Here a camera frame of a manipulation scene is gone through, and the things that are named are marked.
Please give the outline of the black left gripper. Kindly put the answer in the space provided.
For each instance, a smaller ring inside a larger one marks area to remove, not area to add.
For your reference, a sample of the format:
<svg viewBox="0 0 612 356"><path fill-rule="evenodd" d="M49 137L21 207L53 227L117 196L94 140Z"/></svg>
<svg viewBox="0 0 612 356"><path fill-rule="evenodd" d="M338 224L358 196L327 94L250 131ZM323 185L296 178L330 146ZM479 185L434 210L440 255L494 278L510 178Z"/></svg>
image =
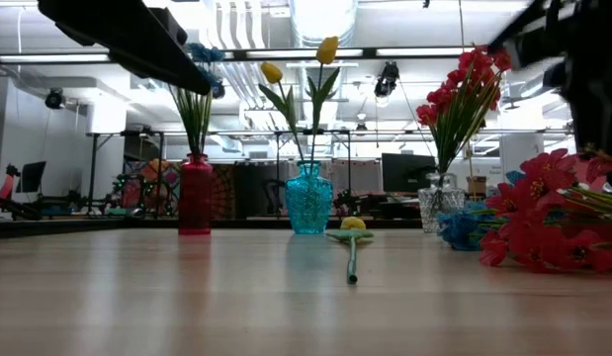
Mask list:
<svg viewBox="0 0 612 356"><path fill-rule="evenodd" d="M84 46L102 45L110 58L142 78L206 95L211 83L140 0L39 0L38 9Z"/></svg>

